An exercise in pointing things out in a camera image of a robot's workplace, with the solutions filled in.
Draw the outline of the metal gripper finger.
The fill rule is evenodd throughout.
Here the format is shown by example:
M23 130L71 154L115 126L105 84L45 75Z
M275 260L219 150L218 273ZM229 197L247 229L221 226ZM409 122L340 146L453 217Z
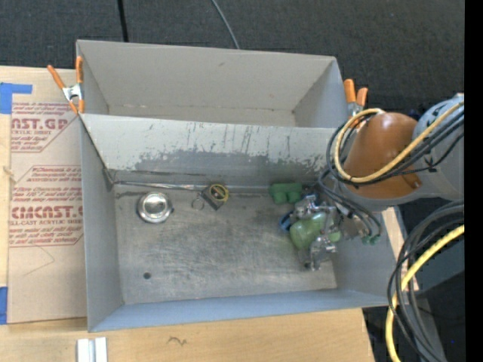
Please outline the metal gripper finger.
M300 261L303 267L310 271L318 271L321 264L331 259L337 252L337 245L325 235L319 235L307 249L300 251Z
M322 201L317 194L308 194L294 205L294 215L298 219L311 219L318 213L332 215L336 207Z

